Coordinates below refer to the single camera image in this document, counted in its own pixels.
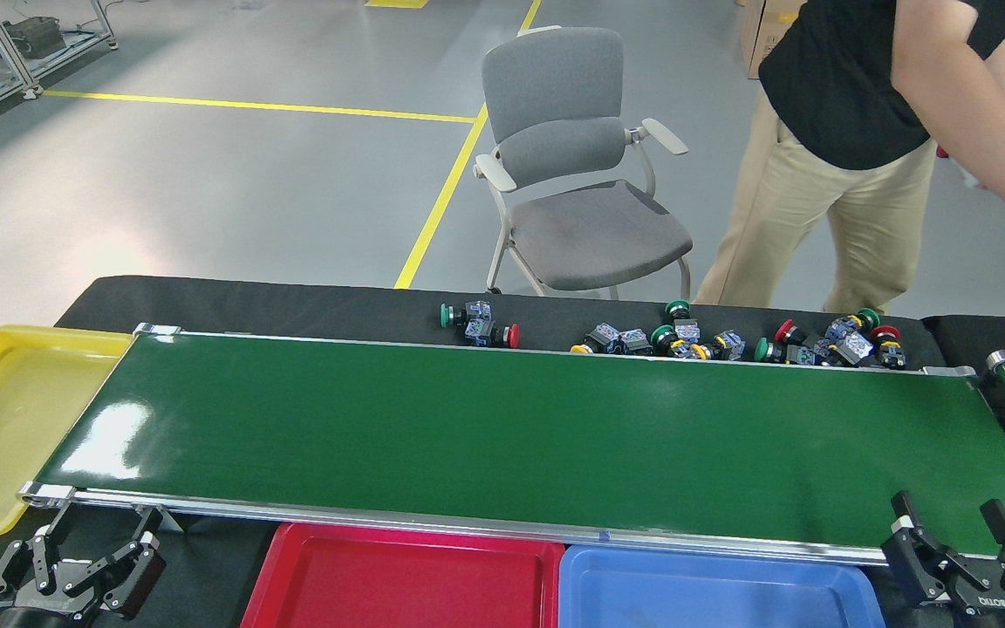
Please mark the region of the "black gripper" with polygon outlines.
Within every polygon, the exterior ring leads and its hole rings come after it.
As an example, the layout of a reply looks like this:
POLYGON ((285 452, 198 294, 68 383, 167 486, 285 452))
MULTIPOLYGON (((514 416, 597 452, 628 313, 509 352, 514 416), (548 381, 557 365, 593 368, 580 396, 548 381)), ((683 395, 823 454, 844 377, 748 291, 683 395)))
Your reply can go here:
POLYGON ((0 627, 92 627, 103 613, 131 620, 167 564, 156 539, 162 509, 145 509, 131 541, 95 561, 60 561, 65 532, 41 526, 0 557, 0 627))
POLYGON ((882 552, 910 604, 950 601, 954 627, 1005 627, 1005 508, 993 498, 981 515, 1001 552, 998 570, 985 585, 969 569, 969 561, 952 546, 939 542, 919 520, 908 490, 891 497, 896 521, 882 552), (964 581, 953 582, 955 577, 964 581))

